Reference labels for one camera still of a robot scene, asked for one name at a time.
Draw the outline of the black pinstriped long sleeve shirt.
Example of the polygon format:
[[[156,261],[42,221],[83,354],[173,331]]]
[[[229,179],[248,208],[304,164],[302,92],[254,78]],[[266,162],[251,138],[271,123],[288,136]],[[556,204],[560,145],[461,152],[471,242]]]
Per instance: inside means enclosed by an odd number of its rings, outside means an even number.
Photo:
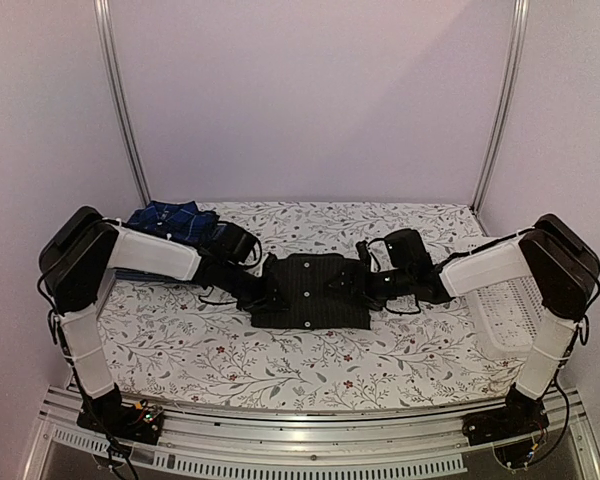
[[[250,314],[251,325],[279,330],[368,330],[366,273],[363,262],[341,254],[270,258],[262,268],[264,305]]]

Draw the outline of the dark blue checked shirt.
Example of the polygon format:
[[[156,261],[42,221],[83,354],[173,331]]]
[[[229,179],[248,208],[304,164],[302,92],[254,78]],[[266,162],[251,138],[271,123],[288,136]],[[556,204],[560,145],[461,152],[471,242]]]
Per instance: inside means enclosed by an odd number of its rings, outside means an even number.
[[[178,243],[169,236],[115,226],[117,233],[107,267],[130,278],[193,281],[211,266],[229,266],[206,250]]]

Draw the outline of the blue plaid shirt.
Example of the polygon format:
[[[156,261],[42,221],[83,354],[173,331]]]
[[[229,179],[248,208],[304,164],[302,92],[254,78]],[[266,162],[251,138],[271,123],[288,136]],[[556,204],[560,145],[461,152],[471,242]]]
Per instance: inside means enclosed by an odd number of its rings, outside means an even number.
[[[129,228],[191,246],[208,241],[219,221],[213,210],[200,210],[195,201],[183,204],[151,201],[136,210],[126,225]]]

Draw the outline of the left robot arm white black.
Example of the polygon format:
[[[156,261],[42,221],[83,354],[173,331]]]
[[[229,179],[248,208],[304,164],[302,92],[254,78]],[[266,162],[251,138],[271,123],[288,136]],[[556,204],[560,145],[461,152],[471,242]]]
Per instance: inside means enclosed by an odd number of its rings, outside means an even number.
[[[49,303],[49,326],[61,344],[83,396],[94,400],[91,419],[108,434],[128,426],[128,412],[108,395],[116,389],[97,329],[96,302],[105,274],[131,270],[215,287],[250,314],[281,312],[290,305],[278,282],[254,276],[246,260],[261,244],[242,227],[218,222],[209,230],[193,223],[193,240],[166,231],[142,231],[79,208],[43,248],[38,293]]]

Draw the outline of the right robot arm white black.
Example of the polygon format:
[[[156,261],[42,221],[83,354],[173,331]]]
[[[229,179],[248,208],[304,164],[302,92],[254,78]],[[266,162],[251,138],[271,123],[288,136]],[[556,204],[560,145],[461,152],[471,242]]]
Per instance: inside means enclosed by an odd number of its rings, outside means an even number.
[[[530,278],[542,306],[540,328],[509,395],[518,396],[497,415],[497,427],[517,436],[532,424],[540,400],[557,382],[576,342],[587,343],[588,311],[600,295],[600,259],[559,217],[541,216],[533,226],[433,263],[421,235],[403,229],[384,238],[392,269],[365,266],[361,297],[384,309],[402,296],[437,305],[485,287]]]

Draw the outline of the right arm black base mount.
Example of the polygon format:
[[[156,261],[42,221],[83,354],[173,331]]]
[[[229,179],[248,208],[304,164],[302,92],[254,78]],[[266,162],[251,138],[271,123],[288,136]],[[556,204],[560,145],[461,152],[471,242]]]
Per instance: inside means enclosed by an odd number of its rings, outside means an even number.
[[[549,420],[541,399],[531,399],[512,387],[505,404],[498,408],[467,414],[462,418],[462,433],[471,446],[519,436],[524,439],[495,449],[496,460],[509,469],[530,465],[547,436]]]

